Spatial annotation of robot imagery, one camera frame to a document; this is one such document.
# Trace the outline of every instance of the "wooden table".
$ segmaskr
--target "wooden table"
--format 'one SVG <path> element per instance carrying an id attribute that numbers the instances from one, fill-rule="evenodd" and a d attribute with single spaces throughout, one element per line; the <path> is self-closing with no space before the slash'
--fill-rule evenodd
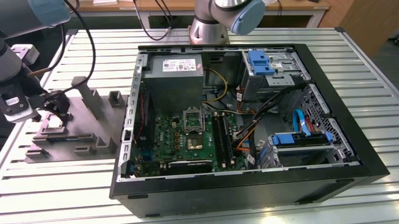
<path id="1" fill-rule="evenodd" d="M 319 3 L 308 0 L 280 0 L 283 6 L 281 15 L 311 15 L 307 28 L 319 26 L 325 11 L 329 9 L 327 0 Z M 136 0 L 141 21 L 145 27 L 149 26 L 149 16 L 163 15 L 163 12 L 153 0 Z M 193 15 L 195 0 L 164 0 L 172 15 Z M 265 7 L 264 15 L 276 15 L 279 11 L 277 2 Z M 82 16 L 126 16 L 136 15 L 132 2 L 118 2 L 117 5 L 94 7 L 92 2 L 81 2 L 80 12 Z"/>

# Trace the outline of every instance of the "green circuit board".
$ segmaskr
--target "green circuit board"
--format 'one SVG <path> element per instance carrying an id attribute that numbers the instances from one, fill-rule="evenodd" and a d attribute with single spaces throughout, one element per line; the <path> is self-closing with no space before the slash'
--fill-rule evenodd
<path id="1" fill-rule="evenodd" d="M 212 115 L 203 117 L 204 132 L 184 133 L 183 115 L 159 116 L 155 125 L 155 146 L 152 149 L 152 160 L 155 162 L 208 160 L 213 162 L 213 172 L 233 171 L 245 169 L 244 157 L 235 157 L 235 164 L 223 168 L 217 164 L 216 150 L 213 144 Z M 237 130 L 236 118 L 233 115 L 225 117 L 228 132 Z"/>

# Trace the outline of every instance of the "power supply label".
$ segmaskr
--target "power supply label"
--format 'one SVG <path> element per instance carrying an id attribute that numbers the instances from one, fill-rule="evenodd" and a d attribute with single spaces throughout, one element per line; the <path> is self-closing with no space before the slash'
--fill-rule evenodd
<path id="1" fill-rule="evenodd" d="M 195 71 L 195 59 L 164 60 L 161 71 Z"/>

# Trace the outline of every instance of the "white label sticker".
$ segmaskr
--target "white label sticker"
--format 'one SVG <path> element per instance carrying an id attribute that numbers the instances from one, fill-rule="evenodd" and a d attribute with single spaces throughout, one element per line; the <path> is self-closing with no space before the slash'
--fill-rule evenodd
<path id="1" fill-rule="evenodd" d="M 237 93 L 237 101 L 241 102 L 243 100 L 243 94 Z"/>
<path id="2" fill-rule="evenodd" d="M 259 142 L 257 142 L 257 146 L 261 147 L 261 146 L 264 145 L 264 143 L 265 143 L 265 142 L 264 142 L 263 140 L 259 140 Z"/>
<path id="3" fill-rule="evenodd" d="M 283 66 L 281 66 L 280 63 L 272 63 L 272 67 L 273 67 L 273 68 L 281 68 Z"/>
<path id="4" fill-rule="evenodd" d="M 195 71 L 195 59 L 164 60 L 161 71 Z"/>
<path id="5" fill-rule="evenodd" d="M 247 160 L 252 165 L 255 165 L 255 158 L 251 156 L 251 154 L 248 154 Z"/>
<path id="6" fill-rule="evenodd" d="M 14 97 L 14 98 L 10 98 L 10 99 L 6 99 L 6 100 L 5 100 L 5 104 L 6 104 L 8 106 L 14 105 L 14 104 L 17 104 L 17 103 L 18 103 L 18 97 Z"/>

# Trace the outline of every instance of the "ram slot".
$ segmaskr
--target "ram slot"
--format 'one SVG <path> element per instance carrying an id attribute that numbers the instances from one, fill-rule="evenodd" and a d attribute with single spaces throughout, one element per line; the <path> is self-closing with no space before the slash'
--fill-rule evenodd
<path id="1" fill-rule="evenodd" d="M 216 150 L 216 159 L 217 164 L 220 167 L 225 167 L 225 154 L 224 154 L 224 147 L 221 143 L 221 132 L 219 127 L 219 117 L 215 116 L 212 118 L 212 131 L 213 131 L 213 143 L 215 143 L 215 150 Z"/>
<path id="2" fill-rule="evenodd" d="M 219 123 L 220 123 L 220 130 L 221 130 L 221 141 L 223 141 L 223 148 L 224 148 L 224 154 L 225 154 L 225 161 L 228 164 L 233 164 L 233 153 L 232 153 L 232 144 L 228 134 L 228 126 L 225 122 L 225 117 L 219 117 Z"/>

